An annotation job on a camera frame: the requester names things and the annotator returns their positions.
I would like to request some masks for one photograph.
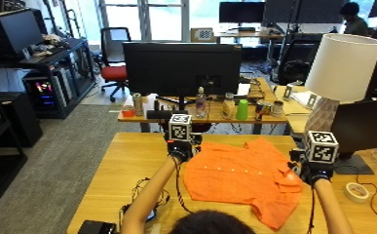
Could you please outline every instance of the tape roll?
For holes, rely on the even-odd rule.
[[[367,188],[359,183],[350,182],[345,189],[346,196],[357,203],[364,203],[370,197]]]
[[[123,107],[123,115],[125,117],[135,117],[135,107],[131,105],[125,105]]]

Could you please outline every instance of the orange shirt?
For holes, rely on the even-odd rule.
[[[264,138],[245,148],[204,142],[186,163],[185,185],[193,200],[250,204],[274,230],[293,213],[303,188],[287,157]]]

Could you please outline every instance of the gray carpet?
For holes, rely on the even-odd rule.
[[[119,123],[119,105],[79,105],[66,120],[42,120],[44,136],[27,148],[28,161],[0,199],[0,233],[67,232],[99,163],[117,132],[140,132]],[[264,125],[264,134],[271,133]],[[160,131],[152,124],[152,132]],[[274,134],[282,133],[283,126]],[[250,134],[250,125],[220,124],[208,134]]]

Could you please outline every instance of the dark hair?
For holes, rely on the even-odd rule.
[[[343,16],[357,16],[359,13],[359,5],[355,2],[349,2],[345,4],[341,14]]]
[[[217,211],[198,211],[181,218],[170,234],[256,234],[233,215]]]

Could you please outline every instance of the white lampshade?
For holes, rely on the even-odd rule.
[[[305,87],[325,98],[362,100],[376,61],[376,39],[325,34]]]

